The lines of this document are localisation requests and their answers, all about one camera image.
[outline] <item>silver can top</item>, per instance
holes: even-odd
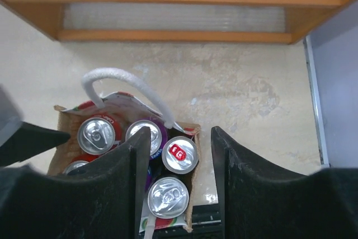
[[[83,151],[91,155],[101,155],[112,148],[115,136],[115,130],[109,121],[90,118],[79,127],[77,140]]]
[[[162,143],[162,132],[157,124],[150,120],[139,120],[133,123],[131,126],[129,126],[126,135],[125,140],[130,138],[132,135],[134,135],[136,132],[139,131],[142,127],[149,127],[150,128],[150,155],[155,154]]]
[[[163,177],[149,189],[148,207],[158,218],[175,218],[184,213],[189,203],[189,192],[175,177]]]
[[[65,175],[67,175],[71,171],[73,171],[73,170],[75,170],[75,169],[77,169],[77,168],[79,168],[81,166],[84,166],[86,164],[88,164],[87,161],[75,161],[75,162],[71,163],[69,166],[67,166],[66,169],[63,171],[63,173]]]
[[[195,143],[186,137],[174,137],[163,147],[162,159],[165,167],[176,174],[191,172],[199,157]]]

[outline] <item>white cord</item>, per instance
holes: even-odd
[[[102,99],[98,96],[93,83],[100,79],[114,78],[126,82],[140,91],[150,102],[163,114],[164,125],[171,129],[175,125],[175,119],[170,108],[162,101],[157,93],[137,76],[118,68],[97,68],[82,77],[82,87],[91,101],[100,109],[105,107]]]
[[[156,217],[152,213],[149,214],[147,226],[145,227],[144,239],[152,239],[153,233],[156,228]]]

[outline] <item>soda can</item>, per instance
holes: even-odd
[[[130,138],[142,127],[150,128],[150,159],[155,159],[161,155],[163,146],[168,141],[166,128],[159,120],[139,120],[129,126],[125,139]]]
[[[94,115],[79,127],[77,141],[84,152],[102,155],[121,142],[121,125],[107,114]]]
[[[92,162],[94,161],[95,159],[97,159],[99,156],[98,155],[90,155],[90,154],[83,154],[83,155],[80,155],[76,158],[74,158],[72,162],[76,162],[76,161],[86,161],[86,162]]]
[[[87,162],[87,161],[74,161],[69,166],[66,167],[66,169],[63,171],[63,173],[65,175],[67,175],[71,171],[73,171],[73,170],[75,170],[77,168],[80,168],[81,166],[84,166],[84,165],[86,165],[88,163],[89,162]]]
[[[189,192],[175,177],[157,180],[148,192],[148,207],[157,218],[175,218],[184,213],[189,203]]]
[[[164,145],[162,160],[169,171],[187,174],[199,161],[196,144],[186,137],[174,137]]]

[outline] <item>wooden shelf frame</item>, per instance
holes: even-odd
[[[260,42],[292,44],[354,0],[0,0],[1,4],[53,40],[59,41],[189,41]],[[65,30],[63,7],[74,2],[130,2],[284,7],[287,33],[166,31],[166,30]]]

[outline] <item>concrete floor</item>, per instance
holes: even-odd
[[[178,121],[202,126],[196,205],[216,203],[210,128],[218,125],[239,143],[284,168],[310,174],[320,168],[302,43],[136,44],[52,42],[0,8],[1,84],[29,123],[56,128],[53,105],[87,100],[80,78],[97,67],[133,72],[169,104]],[[103,94],[128,91],[104,80]],[[46,171],[54,150],[28,160]]]

